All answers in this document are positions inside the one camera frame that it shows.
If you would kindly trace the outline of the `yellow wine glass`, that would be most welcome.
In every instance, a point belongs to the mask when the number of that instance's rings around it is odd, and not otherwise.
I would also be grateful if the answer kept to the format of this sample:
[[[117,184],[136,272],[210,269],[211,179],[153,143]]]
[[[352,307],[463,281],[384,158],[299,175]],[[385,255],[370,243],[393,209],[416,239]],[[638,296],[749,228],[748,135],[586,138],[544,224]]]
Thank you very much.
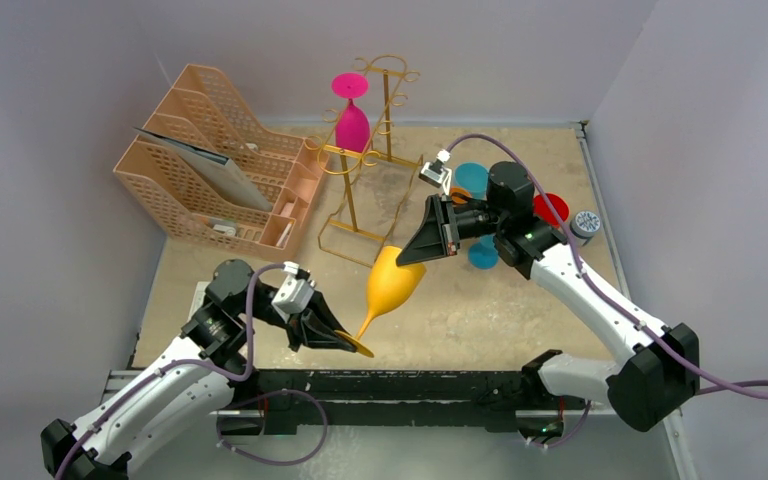
[[[402,249],[385,246],[373,263],[366,283],[366,315],[356,335],[339,332],[356,352],[367,358],[374,353],[360,342],[372,321],[388,314],[407,302],[425,276],[427,269],[422,263],[400,266],[397,264]]]

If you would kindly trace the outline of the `blue wine glass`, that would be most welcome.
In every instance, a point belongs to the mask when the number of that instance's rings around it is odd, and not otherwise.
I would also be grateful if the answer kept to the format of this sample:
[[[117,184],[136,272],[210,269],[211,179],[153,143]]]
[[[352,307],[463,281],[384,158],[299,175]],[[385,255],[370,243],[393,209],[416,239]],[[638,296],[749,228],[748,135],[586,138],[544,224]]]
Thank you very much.
[[[483,200],[486,197],[488,170],[475,162],[463,163],[454,170],[454,182],[472,198]]]
[[[476,243],[469,247],[467,255],[470,264],[481,270],[491,269],[499,261],[499,254],[492,235],[481,236]]]

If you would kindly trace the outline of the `orange wine glass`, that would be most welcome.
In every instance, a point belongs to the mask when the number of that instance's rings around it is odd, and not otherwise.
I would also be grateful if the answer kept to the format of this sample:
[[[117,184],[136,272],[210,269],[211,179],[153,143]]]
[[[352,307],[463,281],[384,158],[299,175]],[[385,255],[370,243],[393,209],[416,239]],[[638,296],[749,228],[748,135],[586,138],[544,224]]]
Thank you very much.
[[[466,205],[472,199],[471,194],[460,187],[451,187],[449,196],[455,205]]]

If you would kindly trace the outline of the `red wine glass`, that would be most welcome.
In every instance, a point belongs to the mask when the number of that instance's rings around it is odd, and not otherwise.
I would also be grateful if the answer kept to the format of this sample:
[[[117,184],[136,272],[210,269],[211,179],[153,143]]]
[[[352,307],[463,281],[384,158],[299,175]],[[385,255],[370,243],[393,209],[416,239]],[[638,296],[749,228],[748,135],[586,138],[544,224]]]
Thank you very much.
[[[559,228],[562,223],[565,223],[570,215],[568,204],[554,193],[536,194],[533,205],[534,214],[555,228]]]

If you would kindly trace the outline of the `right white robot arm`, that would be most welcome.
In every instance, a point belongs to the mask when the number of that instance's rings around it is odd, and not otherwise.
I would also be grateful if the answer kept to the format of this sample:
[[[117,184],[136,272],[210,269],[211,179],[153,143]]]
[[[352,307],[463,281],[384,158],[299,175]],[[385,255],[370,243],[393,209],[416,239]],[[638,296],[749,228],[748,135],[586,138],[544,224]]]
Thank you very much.
[[[534,211],[535,186],[526,169],[498,162],[488,174],[486,197],[456,205],[442,194],[426,199],[421,226],[396,257],[400,267],[454,256],[463,239],[490,236],[500,259],[560,300],[610,352],[609,361],[549,350],[523,369],[521,392],[536,407],[561,396],[609,406],[629,427],[646,432],[699,390],[696,373],[673,359],[672,348],[699,363],[699,339],[684,324],[669,327],[642,314],[598,274],[577,265],[561,231]]]

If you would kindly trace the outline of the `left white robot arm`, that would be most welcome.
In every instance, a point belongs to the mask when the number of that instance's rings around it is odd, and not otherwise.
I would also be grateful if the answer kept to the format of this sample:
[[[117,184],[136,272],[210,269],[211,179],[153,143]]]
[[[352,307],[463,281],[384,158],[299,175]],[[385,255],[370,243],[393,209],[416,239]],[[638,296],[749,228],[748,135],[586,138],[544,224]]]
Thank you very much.
[[[289,349],[334,349],[370,356],[339,323],[308,271],[292,262],[280,287],[264,268],[220,263],[201,305],[135,379],[91,412],[56,419],[41,433],[44,467],[55,479],[126,479],[172,436],[215,410],[269,409],[254,368],[255,320],[282,329]]]

